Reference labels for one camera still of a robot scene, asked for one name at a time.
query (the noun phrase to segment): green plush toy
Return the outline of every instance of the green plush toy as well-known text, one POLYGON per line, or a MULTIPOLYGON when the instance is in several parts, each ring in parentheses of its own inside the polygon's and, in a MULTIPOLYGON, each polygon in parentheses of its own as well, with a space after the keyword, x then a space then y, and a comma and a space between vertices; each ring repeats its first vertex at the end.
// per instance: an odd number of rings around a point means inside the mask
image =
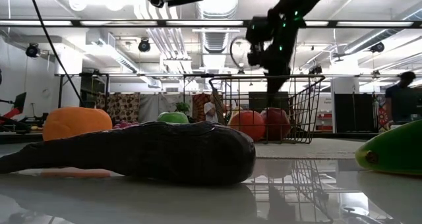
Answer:
POLYGON ((157 121, 160 122, 167 122, 167 123, 179 123, 179 124, 187 124, 189 120, 184 113, 180 112, 164 112, 158 116, 157 121))
POLYGON ((373 171, 422 175, 422 121, 379 134, 360 147, 355 158, 373 171))

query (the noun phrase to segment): wire basket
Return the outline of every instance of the wire basket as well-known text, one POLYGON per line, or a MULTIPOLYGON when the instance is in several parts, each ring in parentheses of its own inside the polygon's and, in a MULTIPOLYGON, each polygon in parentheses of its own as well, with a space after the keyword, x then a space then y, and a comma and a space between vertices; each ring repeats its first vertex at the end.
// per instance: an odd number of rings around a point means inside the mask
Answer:
POLYGON ((320 84, 324 79, 321 75, 212 78, 210 85, 218 122, 242 132, 265 129, 265 135, 254 139, 255 142, 309 144, 315 130, 320 84), (248 91, 249 83, 278 78, 289 79, 286 84, 289 84, 290 92, 275 94, 271 108, 267 108, 266 92, 248 91), (238 113, 248 113, 249 118, 236 117, 238 113))

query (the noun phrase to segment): black cable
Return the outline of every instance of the black cable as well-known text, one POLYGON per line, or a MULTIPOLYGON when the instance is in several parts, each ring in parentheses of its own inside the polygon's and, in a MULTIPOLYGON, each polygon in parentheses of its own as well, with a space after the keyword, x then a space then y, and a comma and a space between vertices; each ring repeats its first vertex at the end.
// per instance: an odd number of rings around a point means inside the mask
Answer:
POLYGON ((67 73, 67 71, 66 71, 65 67, 63 66, 63 63, 62 63, 62 62, 61 62, 61 60, 60 60, 59 55, 57 54, 57 52, 56 52, 56 50, 55 50, 55 48, 54 48, 53 42, 52 42, 52 40, 51 40, 51 38, 50 38, 50 35, 49 35, 49 34, 48 34, 48 32, 47 32, 47 28, 45 27, 44 21, 42 20, 41 13, 40 13, 40 10, 39 10, 39 8, 38 8, 37 2, 36 2, 35 0, 32 0, 32 3, 34 4, 34 8, 35 8, 35 11, 37 12, 38 20, 40 20, 41 27, 42 27, 42 29, 43 29, 43 31, 44 31, 44 34, 45 34, 45 36, 46 36, 46 38, 47 38, 47 40, 48 40, 48 43, 50 44, 51 50, 53 50, 53 54, 54 54, 55 58, 57 59, 57 62, 59 63, 59 65, 60 65, 61 69, 63 69, 63 72, 65 72, 65 75, 66 75, 66 77, 67 77, 67 80, 71 83, 72 88, 73 88, 73 90, 75 91, 76 96, 78 96, 78 99, 79 99, 79 101, 80 101, 80 104, 81 104, 83 107, 85 107, 85 103, 83 102, 83 100, 82 100, 82 98, 81 98, 81 96, 80 96, 80 94, 79 94, 78 90, 76 89, 75 84, 73 84, 72 78, 71 78, 71 77, 69 76, 69 74, 67 73))

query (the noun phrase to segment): black plush toy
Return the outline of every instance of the black plush toy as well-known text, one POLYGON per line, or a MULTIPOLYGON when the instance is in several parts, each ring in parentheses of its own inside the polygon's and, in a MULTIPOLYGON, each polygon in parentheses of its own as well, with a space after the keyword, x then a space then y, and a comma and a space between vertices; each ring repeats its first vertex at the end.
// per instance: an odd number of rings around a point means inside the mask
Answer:
POLYGON ((255 147, 247 135, 201 122, 150 122, 29 144, 0 157, 0 173, 76 167, 192 185, 228 185, 249 178, 255 147))

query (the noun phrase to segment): orange plush toy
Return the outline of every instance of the orange plush toy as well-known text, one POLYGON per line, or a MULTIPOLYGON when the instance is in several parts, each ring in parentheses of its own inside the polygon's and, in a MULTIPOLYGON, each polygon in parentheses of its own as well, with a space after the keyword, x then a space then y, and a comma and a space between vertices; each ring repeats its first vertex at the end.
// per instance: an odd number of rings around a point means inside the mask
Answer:
POLYGON ((64 107, 51 112, 44 125, 44 141, 110 130, 113 125, 110 116, 102 109, 64 107))

